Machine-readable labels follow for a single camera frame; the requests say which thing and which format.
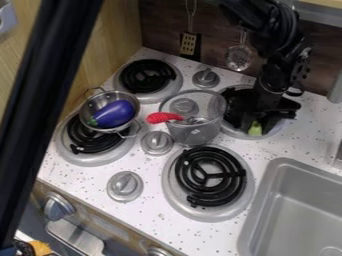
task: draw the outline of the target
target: oven handle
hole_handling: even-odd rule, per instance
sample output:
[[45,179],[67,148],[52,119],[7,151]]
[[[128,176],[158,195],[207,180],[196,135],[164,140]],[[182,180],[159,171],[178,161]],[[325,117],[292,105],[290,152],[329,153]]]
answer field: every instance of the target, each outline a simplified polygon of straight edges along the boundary
[[53,238],[80,255],[104,256],[102,251],[105,244],[101,239],[65,219],[49,221],[45,230]]

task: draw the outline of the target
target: speckled countertop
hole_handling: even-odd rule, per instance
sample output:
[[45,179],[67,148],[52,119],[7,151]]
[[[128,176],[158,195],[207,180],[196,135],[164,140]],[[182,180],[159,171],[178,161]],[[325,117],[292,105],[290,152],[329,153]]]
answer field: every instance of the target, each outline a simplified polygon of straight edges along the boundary
[[[180,57],[142,48],[131,60],[156,58],[177,66],[184,76],[182,90],[195,89],[192,75],[205,65]],[[237,84],[252,84],[254,79],[227,70],[213,68],[221,78],[215,91]],[[104,87],[111,89],[113,77]],[[303,163],[342,175],[332,167],[342,139],[342,105],[334,105],[326,98],[312,93],[295,99],[302,104],[297,120],[290,121],[280,133],[263,140],[246,141],[220,134],[213,143],[228,147],[240,154],[251,166],[256,188],[268,162],[278,157],[288,157]],[[248,209],[236,218],[219,223],[201,223],[183,217],[165,200],[161,187],[161,173],[168,156],[146,155],[140,147],[140,138],[151,130],[167,131],[165,124],[143,123],[148,113],[155,112],[159,104],[142,105],[138,120],[142,123],[135,146],[120,160],[100,167],[79,167],[63,160],[55,149],[54,140],[48,148],[39,173],[39,179],[73,195],[94,208],[144,232],[163,243],[191,256],[238,255],[236,242]],[[144,180],[144,191],[135,201],[127,204],[111,200],[106,193],[110,177],[120,171],[133,171]]]

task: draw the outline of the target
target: stainless steel sink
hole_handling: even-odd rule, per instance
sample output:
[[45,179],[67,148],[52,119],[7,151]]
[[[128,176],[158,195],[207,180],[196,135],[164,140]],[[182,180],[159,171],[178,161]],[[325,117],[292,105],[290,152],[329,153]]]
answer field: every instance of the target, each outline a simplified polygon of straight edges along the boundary
[[342,178],[270,162],[238,239],[241,256],[342,256]]

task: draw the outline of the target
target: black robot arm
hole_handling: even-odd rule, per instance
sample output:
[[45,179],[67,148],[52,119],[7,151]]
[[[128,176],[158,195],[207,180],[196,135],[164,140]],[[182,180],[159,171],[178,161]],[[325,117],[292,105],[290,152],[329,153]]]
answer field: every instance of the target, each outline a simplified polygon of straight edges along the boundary
[[280,119],[295,118],[300,104],[283,98],[283,94],[304,93],[301,80],[309,72],[312,44],[298,28],[298,13],[286,4],[273,0],[220,0],[219,6],[232,25],[248,30],[251,45],[259,56],[267,58],[253,90],[246,92],[248,96],[232,90],[225,93],[230,102],[226,117],[233,116],[235,128],[244,132],[258,121],[266,127],[263,133],[267,133]]

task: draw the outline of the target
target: pan handle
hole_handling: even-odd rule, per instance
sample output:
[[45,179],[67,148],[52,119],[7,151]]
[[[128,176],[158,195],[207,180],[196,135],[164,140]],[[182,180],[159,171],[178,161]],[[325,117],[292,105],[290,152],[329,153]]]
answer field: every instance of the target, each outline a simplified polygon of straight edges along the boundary
[[133,134],[131,135],[122,135],[120,132],[117,132],[117,134],[122,138],[122,139],[128,139],[128,138],[135,138],[137,137],[138,133],[140,132],[141,130],[141,125],[140,123],[134,119],[133,123],[135,123],[135,125],[132,125],[132,127],[134,127],[135,131]]
[[85,100],[88,100],[89,98],[87,97],[87,93],[90,92],[90,91],[96,91],[96,90],[101,90],[102,92],[106,92],[106,90],[103,89],[102,87],[99,87],[99,86],[97,86],[97,87],[92,87],[92,88],[87,89],[87,90],[84,92],[84,94],[83,94],[84,99],[85,99]]

